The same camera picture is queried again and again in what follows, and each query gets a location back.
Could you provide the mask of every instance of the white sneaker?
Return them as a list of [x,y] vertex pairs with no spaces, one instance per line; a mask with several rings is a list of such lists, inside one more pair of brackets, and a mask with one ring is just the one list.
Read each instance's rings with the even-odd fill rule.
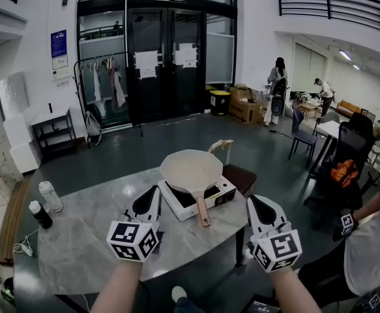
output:
[[172,300],[174,300],[174,303],[176,303],[178,301],[178,299],[180,299],[182,297],[187,298],[187,293],[185,292],[185,290],[182,287],[175,286],[172,289],[171,296],[172,296]]

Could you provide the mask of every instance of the white frying pan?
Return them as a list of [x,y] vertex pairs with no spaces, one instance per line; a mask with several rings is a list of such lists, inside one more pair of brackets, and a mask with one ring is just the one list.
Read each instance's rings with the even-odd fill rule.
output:
[[160,171],[171,188],[190,193],[197,201],[201,224],[211,225],[204,191],[220,180],[223,164],[212,154],[194,149],[186,149],[168,155],[161,164]]

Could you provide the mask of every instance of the water bottle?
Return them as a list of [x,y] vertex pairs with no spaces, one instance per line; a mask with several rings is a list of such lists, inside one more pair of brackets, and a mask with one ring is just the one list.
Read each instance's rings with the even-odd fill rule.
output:
[[52,211],[59,212],[63,209],[64,205],[59,199],[53,185],[49,181],[39,183],[39,191],[42,197],[46,201],[46,208]]
[[46,213],[45,209],[41,206],[41,204],[39,204],[38,201],[31,201],[29,204],[29,210],[44,229],[52,226],[51,217]]

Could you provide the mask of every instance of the hanging clothes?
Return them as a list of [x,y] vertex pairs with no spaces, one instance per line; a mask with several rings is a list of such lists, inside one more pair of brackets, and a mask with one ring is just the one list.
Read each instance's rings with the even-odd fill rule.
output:
[[121,75],[119,65],[113,57],[108,59],[106,68],[110,73],[110,91],[111,91],[111,106],[113,109],[120,108],[125,102],[124,93],[120,84]]
[[101,92],[100,92],[100,81],[98,79],[98,62],[94,62],[93,68],[93,77],[94,77],[94,96],[96,101],[101,101]]
[[122,86],[120,84],[120,80],[121,80],[122,77],[120,75],[119,69],[117,69],[114,72],[113,77],[114,77],[114,87],[116,88],[116,90],[115,90],[115,92],[116,92],[116,101],[117,101],[118,107],[120,108],[126,102],[126,98],[124,97]]

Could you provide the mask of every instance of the double door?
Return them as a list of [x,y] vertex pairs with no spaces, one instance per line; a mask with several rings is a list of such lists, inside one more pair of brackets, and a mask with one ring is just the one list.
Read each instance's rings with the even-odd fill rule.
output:
[[[128,10],[128,85],[141,122],[202,111],[201,15],[172,8]],[[138,56],[144,52],[152,62],[156,55],[156,62],[143,66]]]

